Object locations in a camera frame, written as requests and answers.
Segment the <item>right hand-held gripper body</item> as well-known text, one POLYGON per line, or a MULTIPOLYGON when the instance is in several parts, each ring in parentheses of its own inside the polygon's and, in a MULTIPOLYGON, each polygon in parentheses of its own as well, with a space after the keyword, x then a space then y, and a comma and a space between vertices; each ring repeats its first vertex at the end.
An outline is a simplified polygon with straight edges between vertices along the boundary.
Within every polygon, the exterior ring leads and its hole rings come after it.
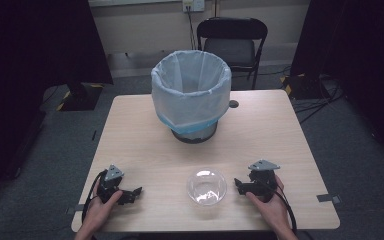
POLYGON ((251 192, 255 196, 261 197, 264 202, 269 201, 278 186, 275 178, 275 170, 279 168, 279 165, 264 159, 260 159, 249 165, 250 183, 246 187, 246 192, 251 192))

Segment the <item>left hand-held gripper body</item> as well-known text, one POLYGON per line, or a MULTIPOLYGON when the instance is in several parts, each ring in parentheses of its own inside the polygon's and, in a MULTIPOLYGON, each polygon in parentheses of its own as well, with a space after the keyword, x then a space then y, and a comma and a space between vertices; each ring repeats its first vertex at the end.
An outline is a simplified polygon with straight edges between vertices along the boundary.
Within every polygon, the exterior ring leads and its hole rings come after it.
POLYGON ((103 203, 106 203, 118 190, 123 176, 124 173, 113 164, 102 172, 97 189, 97 196, 103 203))

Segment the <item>clear plastic bowl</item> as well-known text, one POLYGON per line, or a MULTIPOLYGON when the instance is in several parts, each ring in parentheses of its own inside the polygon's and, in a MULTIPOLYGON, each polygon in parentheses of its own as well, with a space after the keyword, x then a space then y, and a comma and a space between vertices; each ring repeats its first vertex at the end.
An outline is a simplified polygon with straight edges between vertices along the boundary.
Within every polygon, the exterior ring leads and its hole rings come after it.
POLYGON ((219 203, 227 193, 223 174, 212 168, 194 171, 187 179, 188 196, 198 205, 212 206, 219 203))

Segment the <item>grey trash bin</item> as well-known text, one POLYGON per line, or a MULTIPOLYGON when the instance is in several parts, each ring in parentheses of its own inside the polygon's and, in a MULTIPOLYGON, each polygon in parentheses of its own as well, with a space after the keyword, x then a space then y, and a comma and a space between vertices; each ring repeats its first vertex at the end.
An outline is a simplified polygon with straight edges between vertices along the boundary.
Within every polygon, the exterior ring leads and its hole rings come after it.
POLYGON ((209 140, 215 133, 218 127, 218 122, 210 122, 207 125, 201 125, 199 127, 192 127, 186 130, 179 130, 171 128, 173 136, 188 144, 199 144, 209 140))

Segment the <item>person's left hand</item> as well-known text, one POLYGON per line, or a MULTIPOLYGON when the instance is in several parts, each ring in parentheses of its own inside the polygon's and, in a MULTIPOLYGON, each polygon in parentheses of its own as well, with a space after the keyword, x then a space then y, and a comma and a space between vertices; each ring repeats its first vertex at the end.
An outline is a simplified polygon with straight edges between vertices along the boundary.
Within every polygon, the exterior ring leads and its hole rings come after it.
POLYGON ((97 196, 97 187, 95 187, 86 217, 80 228, 94 229, 97 232, 107 221, 113 207, 117 205, 117 201, 122 195, 123 192, 118 190, 106 203, 103 203, 97 196))

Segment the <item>person's right hand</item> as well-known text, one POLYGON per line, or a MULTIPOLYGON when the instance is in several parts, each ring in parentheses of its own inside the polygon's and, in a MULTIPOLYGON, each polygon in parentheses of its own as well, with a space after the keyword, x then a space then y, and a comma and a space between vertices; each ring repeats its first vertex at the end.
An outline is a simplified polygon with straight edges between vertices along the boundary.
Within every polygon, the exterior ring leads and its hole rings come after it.
POLYGON ((251 192, 247 192, 245 196, 257 207, 273 231, 274 229, 290 228, 286 206, 279 196, 273 196, 268 202, 261 201, 251 192))

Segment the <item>grey tape strip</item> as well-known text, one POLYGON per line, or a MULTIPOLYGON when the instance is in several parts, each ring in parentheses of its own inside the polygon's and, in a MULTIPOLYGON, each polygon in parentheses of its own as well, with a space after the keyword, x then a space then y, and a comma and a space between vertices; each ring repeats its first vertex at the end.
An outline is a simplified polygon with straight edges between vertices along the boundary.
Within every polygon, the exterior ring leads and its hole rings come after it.
POLYGON ((333 204, 338 204, 341 202, 339 195, 321 194, 317 195, 317 199, 319 202, 332 202, 333 204))
POLYGON ((66 215, 74 215, 76 212, 82 212, 84 204, 77 204, 74 207, 68 207, 65 211, 66 215))

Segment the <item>black stand base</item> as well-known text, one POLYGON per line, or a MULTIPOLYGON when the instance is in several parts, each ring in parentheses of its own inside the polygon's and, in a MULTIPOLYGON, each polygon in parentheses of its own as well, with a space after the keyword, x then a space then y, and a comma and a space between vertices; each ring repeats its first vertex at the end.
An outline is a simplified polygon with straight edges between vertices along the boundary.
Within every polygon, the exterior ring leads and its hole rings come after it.
POLYGON ((307 77, 305 74, 283 76, 280 78, 283 89, 291 99, 323 99, 330 94, 319 78, 307 77))
POLYGON ((92 111, 103 90, 101 84, 69 83, 69 91, 58 105, 58 111, 92 111))

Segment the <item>black folding chair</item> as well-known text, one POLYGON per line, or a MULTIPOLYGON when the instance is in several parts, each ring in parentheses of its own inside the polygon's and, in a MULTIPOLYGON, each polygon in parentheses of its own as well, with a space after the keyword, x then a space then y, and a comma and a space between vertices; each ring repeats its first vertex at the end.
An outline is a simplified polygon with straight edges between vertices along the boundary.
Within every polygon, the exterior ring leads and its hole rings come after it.
POLYGON ((265 23, 255 18, 212 17, 197 26, 198 49, 217 55, 232 72, 247 72, 256 87, 262 47, 268 35, 265 23))

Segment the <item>black curtain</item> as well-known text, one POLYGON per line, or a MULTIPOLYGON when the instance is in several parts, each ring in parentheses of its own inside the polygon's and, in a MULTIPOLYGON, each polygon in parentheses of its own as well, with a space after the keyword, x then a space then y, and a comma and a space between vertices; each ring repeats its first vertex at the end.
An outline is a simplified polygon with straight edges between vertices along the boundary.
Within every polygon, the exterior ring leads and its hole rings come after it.
POLYGON ((291 73, 338 78, 384 143, 384 0, 310 0, 291 73))
POLYGON ((0 180, 18 169, 51 86, 112 82, 89 0, 0 0, 0 180))

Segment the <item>white wall socket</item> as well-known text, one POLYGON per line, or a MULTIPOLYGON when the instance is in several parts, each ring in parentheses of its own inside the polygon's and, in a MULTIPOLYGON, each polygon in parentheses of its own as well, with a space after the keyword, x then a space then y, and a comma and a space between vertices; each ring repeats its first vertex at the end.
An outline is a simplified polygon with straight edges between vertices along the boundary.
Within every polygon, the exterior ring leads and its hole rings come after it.
POLYGON ((184 13, 203 12, 205 0, 182 0, 182 11, 184 13))

